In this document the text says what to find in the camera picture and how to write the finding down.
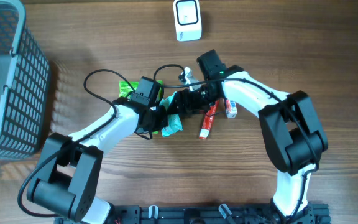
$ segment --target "wood grain surface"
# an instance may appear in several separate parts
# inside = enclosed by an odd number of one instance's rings
[[[200,4],[203,37],[185,43],[175,39],[170,1],[26,5],[28,26],[51,61],[56,86],[45,133],[70,134],[108,110],[82,87],[93,70],[110,68],[137,81],[161,65],[179,63],[201,79],[196,58],[216,49],[226,65],[237,64],[272,88],[310,95],[329,149],[311,178],[308,199],[328,203],[333,223],[358,223],[358,2]],[[177,84],[178,74],[166,69],[159,78]],[[89,88],[115,99],[118,83],[119,77],[100,73]],[[219,115],[202,141],[202,119],[182,120],[184,131],[168,138],[125,138],[103,160],[97,195],[116,205],[269,203],[277,171],[259,121],[243,108],[235,119]],[[37,159],[0,161],[0,223],[52,222],[32,218],[16,204]]]

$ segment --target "black cable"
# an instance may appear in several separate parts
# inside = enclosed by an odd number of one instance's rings
[[[126,96],[125,98],[128,98],[129,95],[131,95],[133,93],[133,91],[130,91]]]
[[[154,80],[155,83],[158,83],[161,86],[160,100],[158,102],[156,102],[157,105],[159,105],[161,103],[162,99],[164,98],[164,85],[159,83],[159,82],[157,82],[156,77],[157,77],[158,72],[161,71],[161,69],[168,68],[168,67],[178,67],[178,68],[180,68],[182,70],[182,73],[185,72],[185,69],[183,68],[183,66],[177,65],[177,64],[162,65],[161,67],[156,69],[156,71],[154,72],[154,75],[153,75],[153,80]]]
[[[292,211],[292,214],[290,215],[290,217],[287,220],[288,223],[291,223],[294,221],[295,216],[298,213],[298,210],[302,204],[302,199],[305,194],[306,181],[308,180],[308,175],[311,173],[317,172],[318,169],[319,169],[319,163],[316,162],[316,167],[314,169],[308,170],[302,175],[303,179],[302,179],[302,185],[301,185],[301,194],[299,196],[298,203],[296,203],[296,207],[295,207],[294,211]]]
[[[126,78],[124,78],[120,73],[118,73],[116,71],[113,71],[113,70],[110,70],[110,69],[98,69],[98,70],[95,70],[95,71],[89,73],[84,79],[84,89],[85,89],[85,91],[88,92],[90,95],[96,97],[97,99],[103,100],[104,102],[106,102],[106,103],[110,104],[111,106],[113,106],[112,103],[109,100],[103,98],[102,96],[99,96],[99,95],[93,93],[92,91],[90,91],[86,87],[86,82],[88,81],[90,76],[92,76],[93,74],[98,73],[98,72],[111,72],[111,73],[114,73],[114,74],[118,75],[119,77],[121,77],[129,85],[129,87],[132,89],[132,91],[135,91],[135,88],[131,85],[131,83]]]
[[[19,189],[19,193],[17,194],[17,204],[19,205],[19,208],[25,212],[28,215],[31,215],[33,217],[40,217],[40,218],[50,218],[50,217],[57,217],[59,216],[58,214],[40,214],[40,213],[35,213],[35,212],[31,212],[30,210],[28,210],[22,201],[22,197],[24,194],[24,190],[27,187],[27,185],[29,184],[29,182],[31,181],[31,179],[38,173],[38,171],[40,169],[42,169],[45,165],[47,165],[52,159],[54,159],[55,157],[60,156],[61,154],[65,153],[67,150],[71,149],[72,147],[77,146],[80,142],[84,141],[85,139],[90,138],[94,133],[97,133],[98,131],[100,131],[102,128],[104,128],[107,124],[109,124],[111,121],[113,121],[114,118],[116,118],[117,116],[117,108],[115,106],[114,101],[110,102],[109,100],[103,98],[102,96],[99,96],[95,93],[93,93],[92,91],[90,91],[87,87],[86,87],[86,82],[88,81],[89,77],[92,76],[95,73],[98,72],[111,72],[114,73],[116,75],[118,75],[119,77],[121,77],[125,82],[127,82],[127,84],[135,91],[134,87],[131,85],[131,83],[129,83],[129,81],[124,78],[121,74],[113,71],[113,70],[108,70],[108,69],[99,69],[96,71],[91,72],[89,75],[86,76],[86,78],[84,79],[84,89],[86,92],[88,92],[90,95],[96,97],[97,99],[103,100],[106,103],[108,103],[110,106],[112,106],[114,108],[114,113],[111,116],[111,118],[109,118],[105,123],[103,123],[102,125],[100,125],[99,127],[97,127],[95,130],[91,131],[90,133],[86,134],[85,136],[83,136],[80,139],[77,139],[76,141],[74,141],[72,144],[70,144],[69,146],[64,147],[63,149],[53,153],[51,156],[49,156],[46,160],[44,160],[42,163],[37,164],[37,167],[30,173],[30,175],[27,176],[27,178],[23,181],[22,186]]]
[[[138,135],[139,137],[142,137],[142,138],[146,139],[146,140],[153,139],[153,134],[151,132],[149,132],[150,137],[144,136],[143,134],[138,134],[138,133],[135,133],[135,134]]]

